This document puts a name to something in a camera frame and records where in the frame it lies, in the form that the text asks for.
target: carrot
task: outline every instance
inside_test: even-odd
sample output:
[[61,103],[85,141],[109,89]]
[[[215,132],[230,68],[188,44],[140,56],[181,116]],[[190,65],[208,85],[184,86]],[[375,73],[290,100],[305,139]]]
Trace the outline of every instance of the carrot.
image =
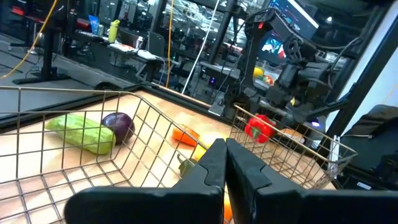
[[178,127],[174,127],[172,137],[175,140],[181,141],[182,143],[188,144],[190,146],[196,146],[198,141],[197,139],[199,139],[199,134],[196,133],[194,130],[186,127],[185,125],[180,124],[180,126],[185,130],[186,133],[191,134],[196,140],[185,134]]

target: bottle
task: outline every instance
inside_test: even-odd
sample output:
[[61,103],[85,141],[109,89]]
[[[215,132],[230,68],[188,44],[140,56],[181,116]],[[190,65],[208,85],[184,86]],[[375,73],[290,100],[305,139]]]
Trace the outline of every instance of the bottle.
[[136,49],[141,49],[144,38],[139,36],[136,42]]
[[120,23],[120,21],[118,19],[111,22],[111,28],[109,29],[109,36],[108,36],[109,43],[115,42],[116,35],[118,34],[119,23]]
[[98,37],[102,37],[104,35],[104,25],[98,25],[98,33],[97,36]]

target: orange cable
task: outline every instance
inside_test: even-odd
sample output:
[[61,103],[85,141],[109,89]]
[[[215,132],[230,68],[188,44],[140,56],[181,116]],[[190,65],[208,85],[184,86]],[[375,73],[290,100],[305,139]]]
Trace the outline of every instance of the orange cable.
[[171,45],[172,45],[173,8],[174,8],[174,0],[172,0],[171,8],[170,8],[169,48],[167,49],[167,80],[166,80],[166,84],[165,84],[165,87],[166,87],[166,88],[169,86],[170,68],[171,68],[170,51],[171,51]]
[[[43,26],[42,26],[42,28],[39,31],[40,34],[43,32],[44,27],[47,25],[47,22],[49,21],[50,16],[52,15],[52,12],[54,11],[55,6],[57,5],[57,3],[58,3],[58,0],[54,0],[54,3],[52,4],[51,9],[49,11],[49,14],[45,18]],[[28,56],[30,54],[29,52],[31,50],[33,50],[33,48],[35,47],[37,41],[39,41],[39,37],[40,37],[40,35],[36,35],[35,41],[33,41],[33,44],[30,47],[30,49],[28,50],[28,52],[25,54],[25,57],[9,73],[7,73],[6,75],[1,76],[0,78],[7,78],[8,76],[12,75],[26,61],[26,59],[28,58]]]

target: yellow cable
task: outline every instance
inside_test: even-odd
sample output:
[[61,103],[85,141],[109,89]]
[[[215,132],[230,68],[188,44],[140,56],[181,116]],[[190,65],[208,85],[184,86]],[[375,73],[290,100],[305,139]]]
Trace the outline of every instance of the yellow cable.
[[170,7],[169,48],[167,49],[167,80],[166,80],[166,85],[165,85],[166,88],[169,86],[170,67],[171,67],[170,51],[171,51],[171,45],[172,45],[173,8],[174,8],[174,0],[172,0],[172,4],[171,4],[171,7]]
[[398,88],[398,84],[396,84],[396,85],[392,88],[392,90],[389,92],[389,94],[388,94],[387,97],[384,99],[384,101],[382,102],[382,104],[385,105],[385,104],[387,103],[387,100],[393,96],[393,94],[394,94],[394,92],[396,91],[397,88]]
[[[47,25],[47,22],[49,21],[50,16],[52,15],[52,12],[54,11],[55,6],[57,5],[57,2],[58,2],[58,0],[54,0],[54,3],[52,4],[51,9],[49,11],[49,14],[45,18],[43,26],[42,26],[42,28],[39,31],[40,34],[43,32],[45,25]],[[39,41],[39,36],[40,35],[36,35],[35,41],[33,41],[33,44],[30,47],[30,49],[28,50],[28,52],[25,54],[25,57],[7,75],[3,75],[0,78],[7,78],[8,76],[12,75],[25,62],[25,60],[28,58],[28,56],[30,54],[29,52],[31,50],[33,50],[33,48],[35,47],[37,41]]]

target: yellow fruit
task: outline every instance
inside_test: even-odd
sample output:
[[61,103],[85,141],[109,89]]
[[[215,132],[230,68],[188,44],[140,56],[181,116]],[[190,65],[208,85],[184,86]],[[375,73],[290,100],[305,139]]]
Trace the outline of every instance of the yellow fruit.
[[263,76],[263,75],[264,75],[264,71],[261,68],[259,68],[259,67],[255,67],[254,68],[254,71],[253,71],[253,77],[254,78],[257,78],[257,77],[260,77],[260,76]]
[[[204,135],[201,135],[199,137],[199,141],[204,144],[207,148],[209,148],[216,139],[222,138],[226,140],[226,136],[220,134],[220,133],[206,133]],[[193,152],[192,159],[195,159],[196,161],[199,161],[199,159],[204,155],[206,152],[206,149],[202,147],[201,145],[198,145]]]

